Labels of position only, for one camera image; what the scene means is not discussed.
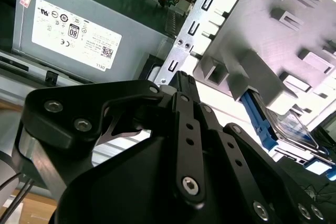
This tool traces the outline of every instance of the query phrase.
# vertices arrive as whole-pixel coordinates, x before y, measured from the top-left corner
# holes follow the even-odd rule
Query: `metal slot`
[[[195,25],[195,23],[196,23],[196,22],[193,21],[193,23],[192,23],[192,25],[191,25],[191,27],[190,27],[190,29],[189,29],[189,31],[188,31],[188,34],[190,34],[191,36],[194,36],[194,35],[195,35],[195,33],[196,33],[198,27],[200,26],[199,23],[197,23],[197,25]]]
[[[205,0],[201,8],[203,10],[209,10],[209,7],[211,6],[212,1],[213,0],[210,0],[210,1],[209,0]]]
[[[17,63],[17,62],[15,62],[15,61],[13,61],[13,60],[9,60],[9,59],[7,59],[7,58],[5,58],[5,57],[1,57],[1,56],[0,56],[0,61],[6,63],[6,64],[8,64],[8,65],[11,65],[11,66],[13,66],[13,67],[19,68],[19,69],[21,69],[21,70],[24,70],[24,71],[27,71],[27,72],[29,71],[29,67],[27,67],[27,66],[25,66],[25,65],[23,65],[23,64]]]
[[[169,65],[168,71],[174,72],[175,68],[177,67],[178,61],[172,60],[172,62]]]

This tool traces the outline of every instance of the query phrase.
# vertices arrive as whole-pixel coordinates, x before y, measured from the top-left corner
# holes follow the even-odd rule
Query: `power supply label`
[[[44,0],[36,0],[31,40],[101,71],[110,69],[121,35]]]

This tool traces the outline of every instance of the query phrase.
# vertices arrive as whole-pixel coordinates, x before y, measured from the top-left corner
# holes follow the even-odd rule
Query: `bolt hole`
[[[194,145],[194,141],[192,141],[190,138],[187,138],[187,144],[188,145]]]
[[[237,159],[236,159],[236,164],[237,164],[238,166],[243,166],[243,164],[241,163],[241,161],[239,161],[239,160],[237,160]]]
[[[188,128],[189,130],[193,130],[193,129],[194,129],[194,127],[193,127],[191,124],[188,124],[188,123],[187,123],[187,128]]]

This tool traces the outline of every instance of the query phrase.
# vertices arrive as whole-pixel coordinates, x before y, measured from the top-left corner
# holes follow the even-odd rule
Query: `black plastic part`
[[[172,178],[175,177],[179,197],[182,197],[187,205],[201,209],[204,206],[205,184],[200,123],[194,119],[194,103],[190,97],[177,92],[172,99],[174,121],[171,135],[174,142],[172,164],[176,164]],[[199,188],[197,195],[190,195],[183,188],[182,180],[187,176],[197,181]]]
[[[52,71],[47,71],[46,83],[49,87],[55,87],[57,84],[58,74]]]
[[[162,59],[153,55],[149,55],[139,75],[139,80],[147,80],[153,68],[161,67],[163,65],[163,62],[164,61]]]
[[[194,102],[201,102],[194,77],[187,75],[185,72],[176,72],[173,79],[170,81],[169,86],[176,88],[179,92],[189,95]]]
[[[316,206],[312,198],[245,131],[240,128],[241,132],[237,133],[233,126],[239,127],[230,123],[223,131],[237,141],[258,187],[283,223],[328,223],[327,219],[321,220],[312,212],[311,206]],[[301,214],[299,204],[307,209],[310,220]]]
[[[162,97],[160,89],[145,80],[35,90],[26,98],[22,122],[32,137],[65,153],[85,156],[101,135],[106,108],[136,108],[145,101],[158,103]],[[47,111],[44,104],[50,100],[60,102],[63,110]],[[76,130],[76,119],[88,120],[92,128],[88,132]]]
[[[47,154],[44,162],[68,179],[54,223],[264,224],[255,202],[264,207],[267,223],[328,223],[325,215],[321,220],[312,212],[315,202],[243,129],[237,133],[236,124],[222,128],[214,111],[196,102],[192,77],[177,72],[173,79],[179,90],[172,96],[149,81],[129,81],[44,89],[27,97],[24,127],[40,141]],[[47,112],[43,104],[49,99],[60,101],[64,109]],[[78,116],[92,122],[92,131],[73,130]],[[89,150],[106,130],[104,119],[111,122],[110,135],[149,129],[151,137],[95,168],[80,170],[88,167],[81,164],[91,161]],[[188,192],[185,177],[196,181],[197,193]],[[309,220],[298,204],[307,209]]]

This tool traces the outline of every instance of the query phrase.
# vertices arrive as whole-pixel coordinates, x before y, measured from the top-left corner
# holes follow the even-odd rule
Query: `gray metal panel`
[[[288,11],[302,20],[298,31],[272,18],[271,13],[275,9]],[[336,36],[333,29],[335,13],[336,4],[332,0],[320,0],[314,7],[307,7],[298,0],[239,0],[201,62],[206,57],[212,57],[225,63],[229,73],[240,72],[239,61],[244,57],[242,52],[252,49],[277,76],[288,72],[314,88],[326,75],[302,61],[299,55],[307,49],[336,65],[336,59],[322,51],[328,40]],[[194,71],[194,77],[231,95],[227,83],[217,86],[204,80],[201,62]]]
[[[19,1],[17,0],[13,50],[22,55],[34,57],[58,70],[64,70],[94,82],[136,79],[148,55],[159,54],[164,57],[173,41],[162,34],[166,10],[152,4],[153,1],[149,2],[150,0],[95,0],[98,3],[94,0],[45,0],[122,35],[112,68],[103,72],[32,43],[36,0],[31,0],[28,8],[24,8]]]

